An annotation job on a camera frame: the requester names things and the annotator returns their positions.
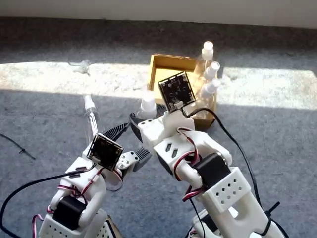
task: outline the clear plastic bottle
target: clear plastic bottle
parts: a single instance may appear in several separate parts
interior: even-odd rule
[[[86,132],[86,141],[87,144],[90,144],[94,136],[98,132],[102,132],[101,122],[100,122],[100,115],[97,112],[96,105],[91,98],[91,95],[85,95],[85,132]]]
[[[196,95],[196,109],[207,107],[212,108],[214,104],[214,94],[218,87],[221,85],[220,80],[217,79],[217,72],[220,69],[220,64],[216,61],[205,70],[204,84],[202,85],[199,93]],[[199,112],[196,114],[196,118],[205,119],[207,112]]]

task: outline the yellow box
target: yellow box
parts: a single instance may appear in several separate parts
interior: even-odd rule
[[[158,82],[171,77],[180,72],[186,72],[191,83],[192,89],[196,94],[200,88],[195,88],[195,77],[193,75],[196,66],[196,60],[190,57],[183,56],[171,56],[154,54],[151,56],[150,63],[150,78],[148,80],[148,90],[154,91],[155,102],[164,104],[164,100],[161,96]],[[216,94],[214,95],[214,104],[211,110],[216,110]],[[211,114],[208,114],[206,119],[194,118],[195,128],[197,130],[206,130],[213,123],[214,118]]]

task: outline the black zip tie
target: black zip tie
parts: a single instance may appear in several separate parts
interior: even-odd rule
[[[268,222],[267,222],[267,225],[264,229],[264,231],[262,233],[257,233],[259,234],[260,236],[262,237],[265,237],[268,230],[269,230],[269,227],[271,226],[271,223],[272,223],[272,219],[271,219],[271,212],[275,210],[275,208],[277,208],[279,206],[279,204],[281,204],[279,201],[276,202],[270,209],[268,209],[267,211],[265,211],[265,214],[267,215],[267,218],[268,218]]]

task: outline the white wall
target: white wall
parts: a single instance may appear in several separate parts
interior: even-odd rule
[[[0,0],[0,16],[317,28],[317,0]]]

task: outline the circuit board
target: circuit board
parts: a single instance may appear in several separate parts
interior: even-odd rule
[[[123,147],[102,134],[96,134],[88,151],[87,157],[98,161],[102,167],[113,171]]]
[[[158,87],[169,113],[196,100],[186,72],[178,73],[160,81]]]

